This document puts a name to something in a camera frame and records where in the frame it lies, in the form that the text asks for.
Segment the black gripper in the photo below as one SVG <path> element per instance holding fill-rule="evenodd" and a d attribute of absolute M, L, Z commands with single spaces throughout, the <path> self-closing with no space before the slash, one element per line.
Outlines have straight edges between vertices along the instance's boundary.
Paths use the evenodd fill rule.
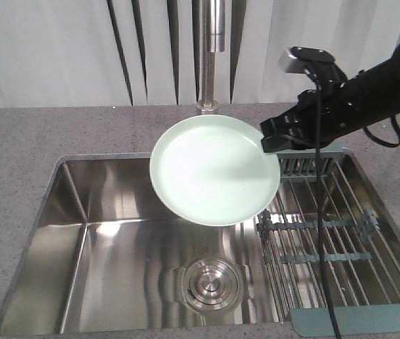
<path fill-rule="evenodd" d="M 362 127 L 363 110 L 343 96 L 347 77 L 339 67 L 305 71 L 315 90 L 302 92 L 294 107 L 260 123 L 265 153 L 323 148 Z"/>

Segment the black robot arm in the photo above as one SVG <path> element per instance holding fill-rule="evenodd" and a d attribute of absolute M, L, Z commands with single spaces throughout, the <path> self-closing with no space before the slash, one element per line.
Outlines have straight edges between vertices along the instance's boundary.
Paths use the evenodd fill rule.
<path fill-rule="evenodd" d="M 353 78 L 323 49 L 289 47 L 279 59 L 286 73 L 307 75 L 294 107 L 260 124 L 265 153 L 328 146 L 337 138 L 400 114 L 400 44 L 392 56 Z"/>

